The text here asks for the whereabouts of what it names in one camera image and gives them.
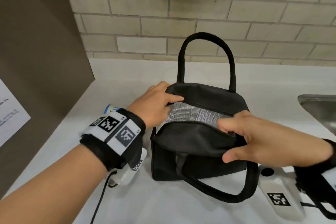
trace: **tile wall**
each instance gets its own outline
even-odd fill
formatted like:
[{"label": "tile wall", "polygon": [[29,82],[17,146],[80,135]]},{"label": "tile wall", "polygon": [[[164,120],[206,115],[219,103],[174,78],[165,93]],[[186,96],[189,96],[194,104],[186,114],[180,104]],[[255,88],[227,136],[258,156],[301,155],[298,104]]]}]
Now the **tile wall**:
[{"label": "tile wall", "polygon": [[[70,0],[90,58],[177,60],[194,32],[224,39],[238,63],[336,66],[336,0]],[[187,61],[227,62],[196,40]]]}]

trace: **paper sign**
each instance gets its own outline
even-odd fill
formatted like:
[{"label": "paper sign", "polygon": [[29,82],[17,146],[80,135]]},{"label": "paper sign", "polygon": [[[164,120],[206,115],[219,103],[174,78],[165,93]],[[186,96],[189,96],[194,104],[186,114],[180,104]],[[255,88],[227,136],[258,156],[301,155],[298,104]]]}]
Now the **paper sign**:
[{"label": "paper sign", "polygon": [[0,80],[0,147],[29,119],[28,113]]}]

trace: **black bag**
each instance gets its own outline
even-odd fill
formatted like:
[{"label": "black bag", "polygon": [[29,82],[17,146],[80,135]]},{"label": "black bag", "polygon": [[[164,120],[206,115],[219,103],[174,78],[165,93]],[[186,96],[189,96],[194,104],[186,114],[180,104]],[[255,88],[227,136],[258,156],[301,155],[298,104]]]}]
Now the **black bag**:
[{"label": "black bag", "polygon": [[[184,53],[189,42],[204,39],[219,45],[227,54],[230,64],[228,90],[218,87],[184,83]],[[222,161],[229,149],[246,145],[237,134],[227,134],[217,128],[217,120],[232,117],[248,110],[245,100],[236,93],[236,72],[232,52],[219,37],[209,33],[195,33],[183,43],[178,55],[177,82],[167,93],[184,97],[184,101],[171,105],[167,119],[153,129],[152,176],[156,181],[184,180],[201,192],[227,203],[242,202],[250,198],[258,184],[258,165],[236,160]],[[198,179],[236,173],[247,168],[243,190],[232,195],[210,187]]]}]

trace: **stainless steel sink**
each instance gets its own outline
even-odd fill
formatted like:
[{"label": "stainless steel sink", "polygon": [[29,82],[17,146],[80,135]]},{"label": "stainless steel sink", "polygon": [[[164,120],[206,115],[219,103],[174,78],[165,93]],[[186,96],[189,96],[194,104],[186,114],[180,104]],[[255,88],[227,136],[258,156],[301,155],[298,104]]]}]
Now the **stainless steel sink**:
[{"label": "stainless steel sink", "polygon": [[300,105],[336,135],[336,95],[300,95]]}]

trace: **black handle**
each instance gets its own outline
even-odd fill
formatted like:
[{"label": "black handle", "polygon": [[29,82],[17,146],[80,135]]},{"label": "black handle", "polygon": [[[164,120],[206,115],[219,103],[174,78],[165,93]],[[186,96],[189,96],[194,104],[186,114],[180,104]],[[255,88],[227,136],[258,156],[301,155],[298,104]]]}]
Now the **black handle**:
[{"label": "black handle", "polygon": [[181,50],[178,54],[178,65],[177,65],[177,81],[176,82],[184,82],[184,54],[186,52],[187,45],[196,39],[203,39],[213,42],[214,44],[219,45],[226,53],[227,57],[229,58],[230,64],[230,92],[236,92],[236,69],[235,69],[235,61],[233,59],[233,54],[229,48],[229,46],[219,37],[206,33],[206,32],[198,32],[192,34],[187,37],[187,39],[183,42]]},{"label": "black handle", "polygon": [[182,174],[182,168],[184,162],[186,161],[188,154],[186,153],[177,153],[177,165],[176,165],[176,173],[177,175],[189,183],[191,186],[195,187],[199,191],[203,192],[204,194],[213,197],[217,200],[226,202],[226,203],[239,203],[248,199],[253,196],[259,179],[259,172],[258,172],[258,164],[254,162],[247,161],[247,169],[246,169],[246,179],[245,179],[245,186],[242,191],[238,195],[232,195],[229,193],[222,192],[218,189],[210,187],[199,180],[185,176]]}]

